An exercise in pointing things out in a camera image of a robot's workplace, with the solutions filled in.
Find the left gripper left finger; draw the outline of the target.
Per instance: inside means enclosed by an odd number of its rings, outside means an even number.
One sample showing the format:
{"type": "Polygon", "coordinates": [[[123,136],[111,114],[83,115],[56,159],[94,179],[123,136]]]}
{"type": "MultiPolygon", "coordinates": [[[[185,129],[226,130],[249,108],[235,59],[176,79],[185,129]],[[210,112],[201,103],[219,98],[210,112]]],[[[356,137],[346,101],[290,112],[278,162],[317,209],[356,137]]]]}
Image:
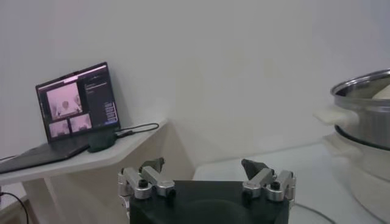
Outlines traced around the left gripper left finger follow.
{"type": "Polygon", "coordinates": [[[158,158],[144,162],[138,169],[121,169],[118,173],[118,195],[123,199],[134,197],[137,200],[147,200],[155,191],[160,197],[175,197],[175,182],[161,174],[164,163],[163,158],[158,158]]]}

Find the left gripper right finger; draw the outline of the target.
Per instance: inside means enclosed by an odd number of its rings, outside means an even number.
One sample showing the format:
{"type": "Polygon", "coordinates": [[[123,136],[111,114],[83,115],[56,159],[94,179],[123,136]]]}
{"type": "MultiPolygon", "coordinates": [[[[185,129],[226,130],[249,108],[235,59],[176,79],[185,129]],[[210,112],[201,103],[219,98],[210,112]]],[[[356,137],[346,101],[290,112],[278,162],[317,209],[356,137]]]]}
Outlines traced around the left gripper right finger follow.
{"type": "Polygon", "coordinates": [[[279,174],[265,163],[242,159],[241,165],[248,180],[243,182],[244,201],[250,203],[265,194],[269,201],[294,203],[296,199],[296,176],[293,172],[282,170],[279,174]]]}

